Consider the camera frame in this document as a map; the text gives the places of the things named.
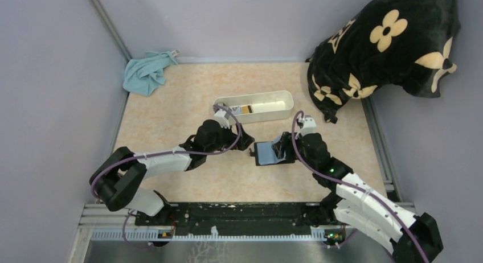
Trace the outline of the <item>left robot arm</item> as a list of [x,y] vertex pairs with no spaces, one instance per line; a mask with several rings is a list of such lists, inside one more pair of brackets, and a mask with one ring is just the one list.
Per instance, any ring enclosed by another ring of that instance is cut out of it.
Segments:
[[165,215],[170,204],[159,192],[142,189],[141,183],[164,173],[196,169],[209,155],[248,149],[254,138],[241,124],[235,127],[236,133],[229,126],[206,120],[184,143],[159,153],[136,154],[126,146],[119,147],[91,176],[91,191],[111,212],[128,208],[148,216]]

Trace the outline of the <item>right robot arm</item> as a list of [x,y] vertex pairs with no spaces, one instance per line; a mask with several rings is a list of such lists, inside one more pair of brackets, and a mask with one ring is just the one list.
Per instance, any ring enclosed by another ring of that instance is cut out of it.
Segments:
[[322,217],[354,227],[388,251],[395,262],[432,262],[443,250],[436,220],[387,199],[351,167],[332,157],[319,133],[292,139],[283,133],[275,156],[308,165],[317,182],[331,190],[320,204]]

